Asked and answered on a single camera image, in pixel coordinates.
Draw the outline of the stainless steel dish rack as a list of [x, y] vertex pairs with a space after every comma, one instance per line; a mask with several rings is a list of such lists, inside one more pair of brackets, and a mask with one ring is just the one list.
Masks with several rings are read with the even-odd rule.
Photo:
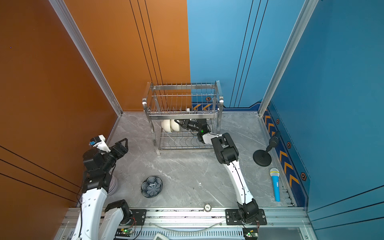
[[150, 124], [152, 142], [157, 155], [164, 151], [205, 151], [213, 147], [201, 143], [195, 131], [181, 128], [179, 132], [164, 132], [162, 120], [206, 119], [211, 132], [220, 133], [224, 96], [219, 81], [170, 85], [155, 85], [148, 82], [142, 105]]

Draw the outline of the cream white bowl top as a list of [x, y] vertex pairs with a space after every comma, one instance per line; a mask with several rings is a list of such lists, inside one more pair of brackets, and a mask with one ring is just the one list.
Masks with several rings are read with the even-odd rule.
[[162, 129], [166, 133], [171, 133], [172, 132], [171, 120], [162, 120]]

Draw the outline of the cream white bowl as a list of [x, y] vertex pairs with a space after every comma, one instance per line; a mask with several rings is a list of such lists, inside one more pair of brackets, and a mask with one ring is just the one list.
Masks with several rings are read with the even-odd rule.
[[177, 120], [170, 120], [170, 126], [172, 132], [179, 132], [181, 130], [181, 126]]
[[171, 120], [162, 120], [162, 129], [166, 133], [171, 133], [172, 132]]

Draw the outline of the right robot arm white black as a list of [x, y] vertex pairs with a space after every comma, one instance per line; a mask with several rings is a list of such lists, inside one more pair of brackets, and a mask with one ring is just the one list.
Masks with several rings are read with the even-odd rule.
[[173, 122], [185, 130], [195, 131], [201, 143], [213, 146], [218, 162], [226, 168], [234, 186], [241, 221], [244, 224], [255, 222], [260, 209], [242, 174], [239, 151], [230, 134], [212, 133], [206, 119], [174, 120]]

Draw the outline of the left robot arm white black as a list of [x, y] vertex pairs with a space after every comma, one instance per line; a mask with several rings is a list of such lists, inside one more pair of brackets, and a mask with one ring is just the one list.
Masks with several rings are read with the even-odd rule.
[[127, 224], [132, 219], [125, 200], [110, 203], [103, 208], [113, 178], [112, 169], [117, 160], [129, 151], [126, 138], [111, 147], [105, 140], [103, 135], [92, 138], [91, 148], [83, 154], [85, 179], [73, 240], [113, 240], [119, 225]]

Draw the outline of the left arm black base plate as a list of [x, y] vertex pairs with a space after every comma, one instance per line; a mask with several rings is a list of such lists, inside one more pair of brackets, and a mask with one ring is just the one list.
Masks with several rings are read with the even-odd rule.
[[130, 210], [130, 217], [124, 218], [120, 223], [120, 226], [131, 227], [131, 226], [143, 226], [146, 221], [147, 210], [136, 209]]

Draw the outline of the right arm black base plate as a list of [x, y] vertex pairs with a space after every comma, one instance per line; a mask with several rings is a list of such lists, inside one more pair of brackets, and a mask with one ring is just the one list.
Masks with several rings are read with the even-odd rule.
[[240, 209], [225, 210], [226, 223], [229, 226], [240, 225], [267, 225], [267, 217], [263, 209], [259, 209], [257, 213], [241, 213]]

